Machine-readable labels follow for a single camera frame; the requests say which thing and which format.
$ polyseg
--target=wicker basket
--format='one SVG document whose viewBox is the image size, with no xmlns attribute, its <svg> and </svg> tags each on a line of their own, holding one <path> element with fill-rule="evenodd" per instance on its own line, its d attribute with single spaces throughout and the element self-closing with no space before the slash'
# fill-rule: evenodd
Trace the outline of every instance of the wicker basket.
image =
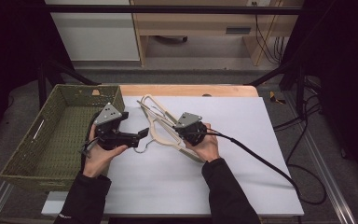
<svg viewBox="0 0 358 224">
<path fill-rule="evenodd" d="M 69 190 L 92 115 L 109 102 L 124 111 L 119 86 L 57 85 L 0 176 L 23 189 Z"/>
</svg>

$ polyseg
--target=hand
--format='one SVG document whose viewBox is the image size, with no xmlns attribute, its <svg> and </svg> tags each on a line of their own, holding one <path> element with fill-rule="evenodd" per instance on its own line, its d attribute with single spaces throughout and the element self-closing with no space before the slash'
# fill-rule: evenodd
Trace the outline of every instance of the hand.
<svg viewBox="0 0 358 224">
<path fill-rule="evenodd" d="M 204 123 L 204 124 L 208 130 L 207 132 L 212 133 L 212 131 L 210 130 L 211 124 L 209 123 Z M 200 159 L 202 159 L 203 161 L 214 161 L 220 158 L 217 138 L 215 135 L 205 135 L 205 138 L 202 140 L 202 142 L 200 142 L 198 145 L 194 147 L 191 146 L 191 144 L 188 143 L 186 140 L 184 142 L 186 147 L 196 152 L 197 155 L 200 157 Z"/>
<path fill-rule="evenodd" d="M 93 124 L 89 131 L 90 141 L 95 138 L 95 128 L 96 126 Z M 95 144 L 89 151 L 89 156 L 86 157 L 83 175 L 88 177 L 98 177 L 109 165 L 110 161 L 123 153 L 127 148 L 127 146 L 120 146 L 113 150 L 104 150 L 98 144 Z"/>
</svg>

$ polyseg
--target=person's right hand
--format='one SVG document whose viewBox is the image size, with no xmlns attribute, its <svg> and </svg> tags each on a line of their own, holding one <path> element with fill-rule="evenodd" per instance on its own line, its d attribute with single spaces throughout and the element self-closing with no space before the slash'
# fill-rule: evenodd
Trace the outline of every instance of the person's right hand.
<svg viewBox="0 0 358 224">
<path fill-rule="evenodd" d="M 211 124 L 204 124 L 208 130 L 208 133 L 212 133 L 212 131 L 210 130 Z M 186 140 L 184 142 L 186 147 L 196 152 L 200 159 L 202 159 L 203 161 L 211 162 L 220 158 L 217 138 L 215 135 L 205 135 L 205 138 L 202 140 L 202 142 L 200 142 L 194 147 L 191 146 L 191 144 L 188 143 Z"/>
</svg>

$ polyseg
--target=person's left hand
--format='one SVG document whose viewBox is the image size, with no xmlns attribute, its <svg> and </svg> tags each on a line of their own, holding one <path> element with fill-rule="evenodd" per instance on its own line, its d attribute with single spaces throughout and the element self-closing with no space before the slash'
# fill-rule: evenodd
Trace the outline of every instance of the person's left hand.
<svg viewBox="0 0 358 224">
<path fill-rule="evenodd" d="M 89 131 L 89 140 L 95 138 L 95 124 L 91 126 Z M 83 175 L 88 177 L 98 177 L 103 170 L 109 165 L 110 161 L 123 153 L 128 147 L 120 146 L 112 148 L 112 150 L 104 150 L 98 144 L 95 144 L 94 147 L 89 151 L 89 156 L 86 157 L 86 162 L 84 165 Z"/>
</svg>

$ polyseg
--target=white table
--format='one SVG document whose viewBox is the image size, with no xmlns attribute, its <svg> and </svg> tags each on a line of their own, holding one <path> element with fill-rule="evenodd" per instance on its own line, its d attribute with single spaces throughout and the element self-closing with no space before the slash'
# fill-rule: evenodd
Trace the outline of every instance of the white table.
<svg viewBox="0 0 358 224">
<path fill-rule="evenodd" d="M 142 96 L 124 96 L 130 117 L 121 123 L 122 132 L 137 133 L 148 127 L 145 114 L 136 100 Z M 256 154 L 289 175 L 284 164 L 269 115 L 259 97 L 189 97 L 156 96 L 179 117 L 189 112 L 212 123 L 212 128 L 234 137 Z M 145 148 L 150 136 L 142 139 Z M 242 186 L 246 196 L 261 217 L 302 216 L 296 191 L 276 172 L 244 150 L 218 138 L 221 157 Z M 210 215 L 208 187 L 197 163 L 170 147 L 157 143 L 138 154 L 132 149 L 115 158 L 108 177 L 112 186 L 106 197 L 104 212 L 122 217 L 205 217 Z M 51 192 L 42 210 L 44 215 L 61 212 L 66 192 Z"/>
</svg>

